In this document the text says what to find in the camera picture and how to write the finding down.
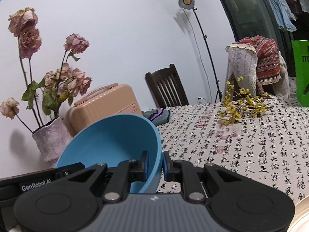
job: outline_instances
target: studio light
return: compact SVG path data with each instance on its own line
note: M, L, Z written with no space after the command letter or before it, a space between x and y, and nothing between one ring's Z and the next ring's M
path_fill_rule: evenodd
M197 8L194 7L195 5L195 0L178 0L178 5L182 8L182 9L185 9L185 10L190 10L192 9L194 14L195 14L195 17L196 17L196 20L198 22L198 25L200 27L200 31L202 32L202 35L203 35L203 38L204 38L204 41L205 41L205 44L206 44L206 48L207 48L207 51L208 51L208 54L209 54L209 59L211 61L211 66L213 68L213 72L214 72L214 77L215 77L215 80L216 80L216 85L217 85L217 95L216 95L216 99L215 99L215 102L217 101L217 97L219 96L219 100L221 101L222 99L222 92L220 91L220 88L219 88L219 80L217 78L217 74L216 74L216 70L214 68L214 62L212 60L212 57L211 57L211 52L209 50L209 47L208 47L208 43L207 43L207 36L204 34L204 31L203 31L203 28L202 26L200 25L200 20L198 19L197 17L197 14L196 14L196 10Z

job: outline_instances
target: metal screw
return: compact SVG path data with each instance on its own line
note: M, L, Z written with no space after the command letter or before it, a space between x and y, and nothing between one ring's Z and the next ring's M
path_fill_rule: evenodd
M189 194L189 198L191 200L202 200L204 198L204 195L199 192L193 192Z
M120 198L120 195L115 192L109 192L104 195L104 198L106 200L118 200Z

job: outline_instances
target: bowl rim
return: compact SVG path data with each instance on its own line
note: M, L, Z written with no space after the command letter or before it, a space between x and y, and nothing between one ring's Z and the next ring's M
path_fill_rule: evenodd
M157 174L157 171L159 169L159 167L162 167L162 145L161 145L161 137L160 137L160 134L159 134L159 131L157 129L157 127L147 118L145 118L144 116L140 116L140 115L137 115L137 114L133 114L133 113L119 113L119 114L113 114L113 115L110 115L110 116L107 116L107 117L104 117L104 118L101 118L99 120L97 120L96 122L93 122L91 125L89 126L86 126L84 129L82 129L78 134L76 134L72 140L70 140L70 142L65 146L64 150L62 151L62 153L60 154L59 158L57 159L57 162L55 164L55 168L58 167L58 163L61 159L61 157L63 156L63 154L65 153L66 151L66 148L67 146L75 139L77 138L85 129L89 128L90 126L92 125L95 125L96 123L102 121L103 119L107 119L107 118L114 118L114 117L118 117L120 115L126 115L126 116L134 116L134 117L137 117L137 118L140 118L146 122L148 122L150 124L150 126L152 127L152 129L155 131L155 134L156 134L156 137L157 137L157 155L156 155L156 160L155 160L155 163L154 163L154 166L153 166L153 169L147 179L147 181L145 182L145 184L143 185L143 187L139 190L139 193L143 193L150 185L150 183L153 181L155 175Z

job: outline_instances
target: tablecloth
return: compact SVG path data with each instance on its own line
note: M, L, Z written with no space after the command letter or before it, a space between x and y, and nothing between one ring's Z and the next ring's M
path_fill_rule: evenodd
M260 118L221 125L217 104L170 107L158 127L163 151L195 166L215 163L285 192L294 203L309 195L309 107L273 99ZM180 184L161 178L156 193L177 193Z

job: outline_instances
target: suitcase handle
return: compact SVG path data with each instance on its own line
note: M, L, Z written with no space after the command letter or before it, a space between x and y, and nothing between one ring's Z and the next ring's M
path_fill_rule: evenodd
M82 104L84 102L86 102L88 99L92 98L90 97L91 95L97 93L97 92L101 92L101 91L106 91L106 90L109 90L115 86L117 86L118 83L113 83L113 84L110 84L110 85L106 85L106 86L103 86L103 87L100 87L92 92L90 92L89 94L87 94L86 96L82 97L80 100L77 100L75 103L74 103L74 106L78 106L79 104Z

